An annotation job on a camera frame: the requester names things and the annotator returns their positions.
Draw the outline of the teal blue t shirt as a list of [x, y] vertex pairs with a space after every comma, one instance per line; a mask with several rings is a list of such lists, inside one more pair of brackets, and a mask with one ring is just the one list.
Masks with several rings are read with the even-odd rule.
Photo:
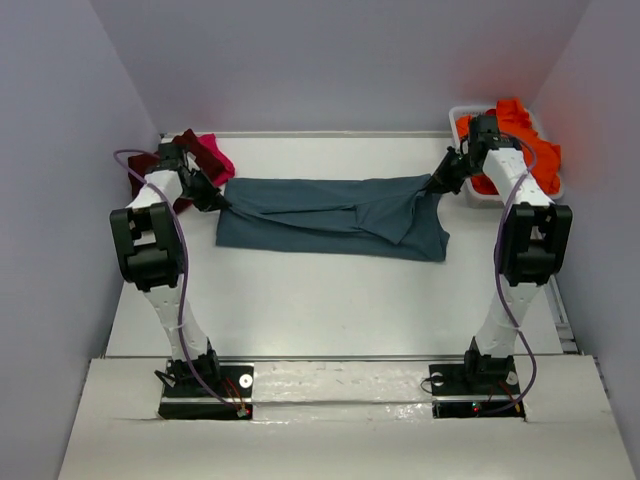
[[235, 178], [216, 230], [219, 247], [377, 256], [441, 263], [448, 232], [428, 176], [367, 180]]

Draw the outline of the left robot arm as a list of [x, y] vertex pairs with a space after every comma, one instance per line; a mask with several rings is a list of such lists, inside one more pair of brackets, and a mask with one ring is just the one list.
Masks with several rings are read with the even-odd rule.
[[208, 213], [230, 203], [201, 168], [190, 164], [184, 146], [159, 144], [156, 163], [145, 175], [123, 161], [124, 153], [116, 151], [114, 160], [141, 188], [126, 207], [110, 213], [109, 222], [121, 275], [151, 304], [171, 346], [168, 371], [158, 377], [167, 388], [221, 400], [215, 392], [222, 380], [217, 354], [187, 299], [189, 256], [174, 204], [188, 200]]

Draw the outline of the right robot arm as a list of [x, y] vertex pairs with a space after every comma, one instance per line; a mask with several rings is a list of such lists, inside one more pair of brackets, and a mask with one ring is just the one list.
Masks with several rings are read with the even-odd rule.
[[521, 330], [530, 303], [562, 267], [573, 212], [555, 203], [533, 176], [534, 152], [524, 140], [500, 130], [493, 115], [477, 115], [457, 148], [449, 148], [426, 184], [429, 193], [459, 192], [480, 174], [503, 202], [494, 246], [496, 293], [485, 321], [460, 364], [430, 368], [437, 397], [488, 396], [518, 384], [514, 352], [526, 341]]

